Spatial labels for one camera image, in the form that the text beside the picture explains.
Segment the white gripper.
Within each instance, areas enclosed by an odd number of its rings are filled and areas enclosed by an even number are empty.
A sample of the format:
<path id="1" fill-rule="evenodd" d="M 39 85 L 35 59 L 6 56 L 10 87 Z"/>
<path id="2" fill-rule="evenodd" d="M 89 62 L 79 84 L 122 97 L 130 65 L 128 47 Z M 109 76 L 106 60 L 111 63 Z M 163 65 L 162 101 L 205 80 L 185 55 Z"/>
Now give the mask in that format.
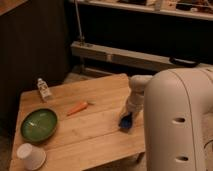
<path id="1" fill-rule="evenodd" d="M 144 96 L 132 91 L 126 100 L 126 110 L 133 114 L 139 113 L 143 108 Z"/>

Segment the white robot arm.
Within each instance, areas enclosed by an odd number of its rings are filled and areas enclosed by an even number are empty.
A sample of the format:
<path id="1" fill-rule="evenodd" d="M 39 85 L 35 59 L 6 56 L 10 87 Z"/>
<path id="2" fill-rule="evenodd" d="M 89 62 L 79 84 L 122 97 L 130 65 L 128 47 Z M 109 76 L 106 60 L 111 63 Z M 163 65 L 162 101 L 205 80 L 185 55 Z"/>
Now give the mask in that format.
<path id="1" fill-rule="evenodd" d="M 213 113 L 213 67 L 129 79 L 127 104 L 141 104 L 147 171 L 206 171 L 202 116 Z"/>

